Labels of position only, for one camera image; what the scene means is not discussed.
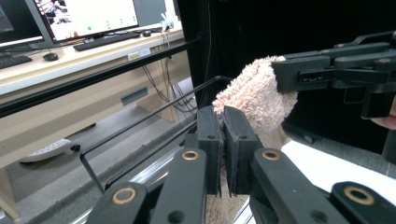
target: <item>beige towel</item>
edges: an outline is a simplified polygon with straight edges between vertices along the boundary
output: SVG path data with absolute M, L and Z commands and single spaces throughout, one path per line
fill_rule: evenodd
M 283 57 L 267 57 L 247 65 L 231 84 L 217 95 L 213 102 L 215 112 L 223 112 L 224 106 L 242 110 L 265 147 L 281 149 L 289 138 L 283 132 L 282 121 L 297 103 L 297 92 L 282 94 L 277 92 L 276 75 L 271 62 L 284 61 Z M 207 196 L 206 223 L 229 224 L 248 196 L 228 195 L 226 174 L 221 172 L 223 197 Z

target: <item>wooden desk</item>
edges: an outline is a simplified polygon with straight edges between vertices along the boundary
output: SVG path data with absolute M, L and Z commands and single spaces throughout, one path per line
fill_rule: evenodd
M 176 24 L 167 34 L 171 44 L 183 40 L 180 24 Z M 126 63 L 129 53 L 142 49 L 153 52 L 162 45 L 161 34 L 153 34 L 149 38 L 140 37 L 82 52 L 72 47 L 54 49 L 52 52 L 60 57 L 55 62 L 45 62 L 42 56 L 48 52 L 43 50 L 30 56 L 33 59 L 31 63 L 0 71 L 0 104 Z M 168 87 L 163 84 L 166 80 L 161 61 L 150 63 L 147 67 L 157 86 L 166 92 Z M 186 52 L 175 55 L 169 63 L 169 74 L 172 83 L 190 76 Z M 144 70 L 139 68 L 1 118 L 0 168 L 120 111 L 123 109 L 121 97 L 143 88 L 147 88 L 148 95 L 138 100 L 137 104 L 147 109 L 163 104 Z M 172 121 L 172 113 L 171 110 L 164 111 L 163 116 Z M 0 181 L 8 183 L 6 178 Z

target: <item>computer mouse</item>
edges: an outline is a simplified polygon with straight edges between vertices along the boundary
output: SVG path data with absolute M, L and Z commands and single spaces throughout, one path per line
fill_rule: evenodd
M 151 31 L 143 31 L 143 36 L 148 37 L 151 36 Z
M 43 56 L 43 59 L 47 62 L 53 62 L 59 59 L 58 54 L 56 53 L 48 53 Z

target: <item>computer monitor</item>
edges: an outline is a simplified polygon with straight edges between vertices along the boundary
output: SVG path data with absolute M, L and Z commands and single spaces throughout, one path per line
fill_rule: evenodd
M 24 0 L 0 0 L 0 49 L 44 41 Z
M 31 0 L 53 43 L 138 27 L 133 0 Z

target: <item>keyboard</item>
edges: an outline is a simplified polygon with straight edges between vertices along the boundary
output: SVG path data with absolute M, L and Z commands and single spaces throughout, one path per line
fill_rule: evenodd
M 117 42 L 120 42 L 122 40 L 127 40 L 127 39 L 131 39 L 131 38 L 138 38 L 138 37 L 140 37 L 140 34 L 131 32 L 131 33 L 124 34 L 124 35 L 114 35 L 114 36 L 108 37 L 108 38 L 95 39 L 92 42 L 88 42 L 88 43 L 84 43 L 84 44 L 80 44 L 80 45 L 75 45 L 75 46 L 73 46 L 73 48 L 76 51 L 83 51 L 83 50 L 86 50 L 86 49 L 94 49 L 94 48 L 102 47 L 104 45 L 117 43 Z
M 9 58 L 0 58 L 0 69 L 15 66 L 21 63 L 29 63 L 31 61 L 31 58 L 24 55 Z

